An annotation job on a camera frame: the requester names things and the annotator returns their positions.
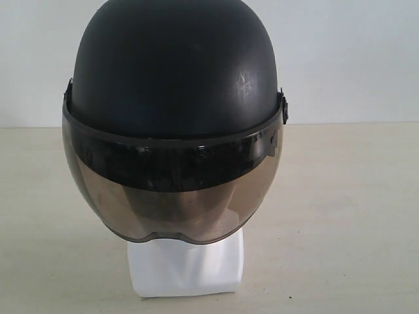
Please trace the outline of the black helmet with tinted visor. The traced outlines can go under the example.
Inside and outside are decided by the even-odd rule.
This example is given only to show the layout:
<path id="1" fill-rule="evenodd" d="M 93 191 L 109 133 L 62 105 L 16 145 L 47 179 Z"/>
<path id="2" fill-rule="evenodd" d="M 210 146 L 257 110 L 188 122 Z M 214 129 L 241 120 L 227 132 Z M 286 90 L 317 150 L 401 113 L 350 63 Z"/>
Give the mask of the black helmet with tinted visor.
<path id="1" fill-rule="evenodd" d="M 107 1 L 87 25 L 62 108 L 87 204 L 134 243 L 205 245 L 239 230 L 278 168 L 287 102 L 242 1 Z"/>

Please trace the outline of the white mannequin head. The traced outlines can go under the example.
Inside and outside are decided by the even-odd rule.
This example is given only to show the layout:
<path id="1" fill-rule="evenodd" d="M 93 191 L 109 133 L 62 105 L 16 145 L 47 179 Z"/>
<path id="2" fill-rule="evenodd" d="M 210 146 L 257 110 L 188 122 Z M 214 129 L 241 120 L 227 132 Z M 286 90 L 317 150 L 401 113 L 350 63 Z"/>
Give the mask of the white mannequin head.
<path id="1" fill-rule="evenodd" d="M 154 236 L 128 244 L 135 291 L 145 297 L 234 292 L 244 267 L 239 215 L 228 208 L 232 183 L 175 193 L 128 193 L 142 227 Z"/>

